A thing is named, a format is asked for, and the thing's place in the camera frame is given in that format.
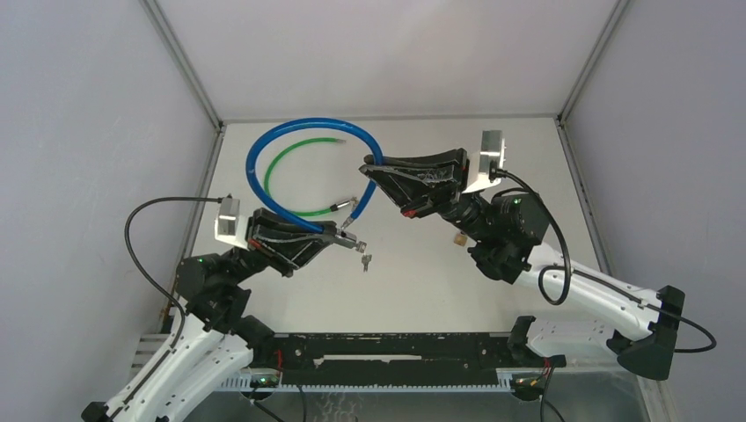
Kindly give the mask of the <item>brass padlock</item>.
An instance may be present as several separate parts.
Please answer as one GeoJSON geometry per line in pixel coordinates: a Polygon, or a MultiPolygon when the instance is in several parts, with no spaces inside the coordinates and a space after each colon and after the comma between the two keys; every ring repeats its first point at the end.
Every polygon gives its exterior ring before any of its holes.
{"type": "Polygon", "coordinates": [[[458,232],[453,238],[453,243],[455,245],[465,247],[468,242],[468,236],[463,232],[458,232]]]}

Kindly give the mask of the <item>blue lock keys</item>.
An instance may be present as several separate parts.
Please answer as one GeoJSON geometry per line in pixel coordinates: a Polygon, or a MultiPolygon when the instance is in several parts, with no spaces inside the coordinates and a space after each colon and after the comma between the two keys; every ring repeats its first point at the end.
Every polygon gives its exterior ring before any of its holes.
{"type": "Polygon", "coordinates": [[[366,273],[369,270],[369,264],[372,260],[372,255],[367,252],[367,244],[360,241],[356,244],[355,250],[361,253],[362,270],[366,273]]]}

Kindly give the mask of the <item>blue cable lock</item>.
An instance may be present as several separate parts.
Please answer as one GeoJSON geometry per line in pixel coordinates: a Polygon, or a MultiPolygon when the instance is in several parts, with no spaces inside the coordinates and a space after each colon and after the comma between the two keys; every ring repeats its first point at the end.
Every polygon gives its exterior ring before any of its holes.
{"type": "Polygon", "coordinates": [[[345,180],[344,160],[370,153],[383,162],[377,140],[353,123],[310,117],[281,123],[260,135],[245,159],[245,176],[261,204],[292,229],[364,252],[350,232],[369,205],[375,184],[345,180]]]}

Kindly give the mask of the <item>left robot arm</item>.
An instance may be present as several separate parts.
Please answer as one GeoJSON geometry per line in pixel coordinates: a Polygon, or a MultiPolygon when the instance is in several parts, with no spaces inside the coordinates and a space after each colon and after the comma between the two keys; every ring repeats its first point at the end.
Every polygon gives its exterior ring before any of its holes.
{"type": "Polygon", "coordinates": [[[82,420],[182,421],[231,375],[273,360],[274,331],[245,314],[251,291],[240,284],[267,269],[290,277],[307,265],[340,232],[332,221],[317,226],[311,232],[265,208],[245,215],[225,200],[215,238],[230,248],[179,263],[181,302],[168,339],[119,393],[89,403],[82,420]]]}

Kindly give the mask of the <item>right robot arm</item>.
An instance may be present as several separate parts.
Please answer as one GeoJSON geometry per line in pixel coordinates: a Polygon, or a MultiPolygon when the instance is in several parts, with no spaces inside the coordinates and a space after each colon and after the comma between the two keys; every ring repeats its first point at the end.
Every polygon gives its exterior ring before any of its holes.
{"type": "Polygon", "coordinates": [[[432,156],[364,158],[360,172],[410,219],[439,215],[466,234],[479,271],[490,280],[535,288],[553,306],[570,302],[609,324],[605,348],[627,371],[669,378],[685,294],[617,280],[574,262],[564,234],[540,196],[467,192],[471,161],[464,149],[432,156]]]}

